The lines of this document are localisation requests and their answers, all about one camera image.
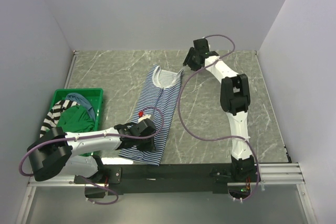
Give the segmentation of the green garment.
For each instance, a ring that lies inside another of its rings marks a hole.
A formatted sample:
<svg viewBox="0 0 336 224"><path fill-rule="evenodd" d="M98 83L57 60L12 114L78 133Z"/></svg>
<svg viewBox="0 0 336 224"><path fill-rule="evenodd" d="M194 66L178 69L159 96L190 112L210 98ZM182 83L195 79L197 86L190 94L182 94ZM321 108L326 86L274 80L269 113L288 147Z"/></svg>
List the green garment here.
<svg viewBox="0 0 336 224"><path fill-rule="evenodd" d="M95 129L95 121L89 116L88 111L81 105L66 109L60 116L57 127L64 132L85 133Z"/></svg>

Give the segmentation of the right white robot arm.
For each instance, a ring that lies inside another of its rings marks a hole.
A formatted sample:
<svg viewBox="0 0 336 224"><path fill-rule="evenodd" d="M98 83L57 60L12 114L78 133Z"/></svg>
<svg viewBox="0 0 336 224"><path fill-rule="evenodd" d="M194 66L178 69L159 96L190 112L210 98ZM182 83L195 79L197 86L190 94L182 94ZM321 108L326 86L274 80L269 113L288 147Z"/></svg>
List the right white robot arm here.
<svg viewBox="0 0 336 224"><path fill-rule="evenodd" d="M193 41L183 65L193 71L205 68L221 83L220 105L228 117L233 137L230 177L238 182L244 181L256 172L253 153L248 145L247 116L251 102L248 77L232 70L217 52L211 51L206 38Z"/></svg>

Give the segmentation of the blue white striped tank top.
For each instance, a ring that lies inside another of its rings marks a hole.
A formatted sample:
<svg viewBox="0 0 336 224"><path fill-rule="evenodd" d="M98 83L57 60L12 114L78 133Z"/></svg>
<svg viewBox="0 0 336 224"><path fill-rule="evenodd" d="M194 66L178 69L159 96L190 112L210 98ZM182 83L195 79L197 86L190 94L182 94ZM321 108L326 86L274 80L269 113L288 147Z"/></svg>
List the blue white striped tank top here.
<svg viewBox="0 0 336 224"><path fill-rule="evenodd" d="M159 133L154 136L154 150L140 151L136 147L122 149L119 157L149 165L160 165L173 120L177 99L182 85L184 70L171 72L153 65L146 75L137 100L132 122L137 122L139 112L153 116Z"/></svg>

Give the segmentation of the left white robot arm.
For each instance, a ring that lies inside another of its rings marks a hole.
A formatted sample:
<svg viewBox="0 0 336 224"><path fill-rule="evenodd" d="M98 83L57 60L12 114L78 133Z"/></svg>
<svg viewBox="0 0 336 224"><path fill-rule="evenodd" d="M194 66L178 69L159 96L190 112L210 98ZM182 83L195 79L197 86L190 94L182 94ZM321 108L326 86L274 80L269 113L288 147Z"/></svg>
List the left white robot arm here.
<svg viewBox="0 0 336 224"><path fill-rule="evenodd" d="M104 179L102 161L85 153L153 147L156 127L151 119L118 124L102 131L73 133L55 127L28 149L28 157L36 181L42 182L59 174L81 175L93 183Z"/></svg>

